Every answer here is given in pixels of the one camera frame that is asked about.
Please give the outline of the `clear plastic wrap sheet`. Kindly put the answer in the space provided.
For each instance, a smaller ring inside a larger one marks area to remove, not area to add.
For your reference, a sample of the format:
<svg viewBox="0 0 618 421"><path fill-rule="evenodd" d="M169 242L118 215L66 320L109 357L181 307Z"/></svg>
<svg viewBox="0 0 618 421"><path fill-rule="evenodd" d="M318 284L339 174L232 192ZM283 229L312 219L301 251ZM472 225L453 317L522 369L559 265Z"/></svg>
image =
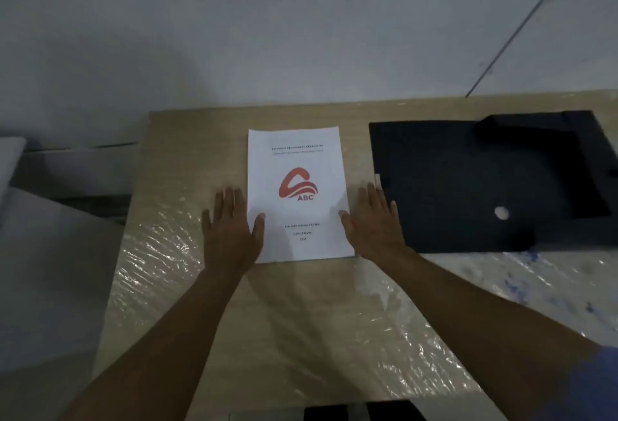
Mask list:
<svg viewBox="0 0 618 421"><path fill-rule="evenodd" d="M124 353L203 269L200 213L214 187L141 182L93 375ZM436 264L618 347L618 250L434 254ZM191 412L481 392L403 291L352 258L256 265L217 330Z"/></svg>

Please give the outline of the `person's left forearm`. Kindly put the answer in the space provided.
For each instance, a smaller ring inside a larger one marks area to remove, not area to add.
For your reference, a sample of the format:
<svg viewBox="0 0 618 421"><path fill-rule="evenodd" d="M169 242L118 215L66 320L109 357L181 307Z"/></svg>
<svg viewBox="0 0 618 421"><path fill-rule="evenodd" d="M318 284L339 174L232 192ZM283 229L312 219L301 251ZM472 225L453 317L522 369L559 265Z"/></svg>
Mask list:
<svg viewBox="0 0 618 421"><path fill-rule="evenodd" d="M245 270L209 268L68 406L61 421L183 421Z"/></svg>

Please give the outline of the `black open folder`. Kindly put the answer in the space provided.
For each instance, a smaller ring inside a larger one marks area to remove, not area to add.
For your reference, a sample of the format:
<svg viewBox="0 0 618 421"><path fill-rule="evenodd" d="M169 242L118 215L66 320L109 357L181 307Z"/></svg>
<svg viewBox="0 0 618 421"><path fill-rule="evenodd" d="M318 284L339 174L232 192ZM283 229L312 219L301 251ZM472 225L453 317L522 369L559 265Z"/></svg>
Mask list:
<svg viewBox="0 0 618 421"><path fill-rule="evenodd" d="M418 253L618 248L618 157L591 111L369 124Z"/></svg>

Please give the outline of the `blue sleeve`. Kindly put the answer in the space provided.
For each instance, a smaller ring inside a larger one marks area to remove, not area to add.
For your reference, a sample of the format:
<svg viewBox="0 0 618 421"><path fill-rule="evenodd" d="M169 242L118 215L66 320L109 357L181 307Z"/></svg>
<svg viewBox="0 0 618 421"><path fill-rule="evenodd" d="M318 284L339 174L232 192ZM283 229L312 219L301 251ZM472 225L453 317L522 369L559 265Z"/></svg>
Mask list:
<svg viewBox="0 0 618 421"><path fill-rule="evenodd" d="M579 365L529 421L618 421L618 347L603 346Z"/></svg>

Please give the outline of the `person's right hand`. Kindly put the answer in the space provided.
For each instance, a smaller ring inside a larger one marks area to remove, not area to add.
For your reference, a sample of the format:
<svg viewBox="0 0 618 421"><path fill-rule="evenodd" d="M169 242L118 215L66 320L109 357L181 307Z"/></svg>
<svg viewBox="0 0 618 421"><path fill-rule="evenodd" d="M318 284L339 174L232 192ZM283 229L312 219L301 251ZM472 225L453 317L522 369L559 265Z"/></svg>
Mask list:
<svg viewBox="0 0 618 421"><path fill-rule="evenodd" d="M353 217L355 232L345 235L356 254L377 265L395 260L405 254L404 234L392 226L389 214L389 204L382 188L381 214L374 215L368 204L367 185L357 192L355 206L350 214Z"/></svg>

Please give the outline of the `person's right forearm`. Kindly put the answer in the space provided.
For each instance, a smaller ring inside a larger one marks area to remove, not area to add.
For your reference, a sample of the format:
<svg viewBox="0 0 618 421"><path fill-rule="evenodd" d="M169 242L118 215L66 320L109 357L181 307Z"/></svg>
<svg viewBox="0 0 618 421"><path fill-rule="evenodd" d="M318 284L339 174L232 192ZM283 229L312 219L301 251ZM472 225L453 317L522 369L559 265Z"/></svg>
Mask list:
<svg viewBox="0 0 618 421"><path fill-rule="evenodd" d="M503 299L406 246L370 258L406 292L509 421L562 421L583 400L571 391L602 346Z"/></svg>

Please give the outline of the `white document with red logo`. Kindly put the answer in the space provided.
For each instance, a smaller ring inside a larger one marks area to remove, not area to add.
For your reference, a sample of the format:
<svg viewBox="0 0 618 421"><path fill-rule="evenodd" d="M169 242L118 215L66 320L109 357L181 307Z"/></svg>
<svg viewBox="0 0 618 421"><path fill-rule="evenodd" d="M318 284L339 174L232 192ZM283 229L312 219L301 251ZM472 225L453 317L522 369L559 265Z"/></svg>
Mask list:
<svg viewBox="0 0 618 421"><path fill-rule="evenodd" d="M354 256L339 217L349 211L338 127L248 131L247 213L265 215L257 263Z"/></svg>

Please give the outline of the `person's left hand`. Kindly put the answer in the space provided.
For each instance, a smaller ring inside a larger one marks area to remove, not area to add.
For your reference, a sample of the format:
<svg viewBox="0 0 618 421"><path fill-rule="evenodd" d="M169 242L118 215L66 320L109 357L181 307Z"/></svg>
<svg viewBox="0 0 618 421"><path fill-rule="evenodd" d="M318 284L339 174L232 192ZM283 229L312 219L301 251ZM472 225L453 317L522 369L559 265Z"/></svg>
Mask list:
<svg viewBox="0 0 618 421"><path fill-rule="evenodd" d="M235 210L231 219L223 219L223 194L214 196L213 210L210 211L212 231L203 235L203 257L205 275L223 278L241 278L257 261L263 244L256 244L248 223L247 202L243 191L235 190Z"/></svg>

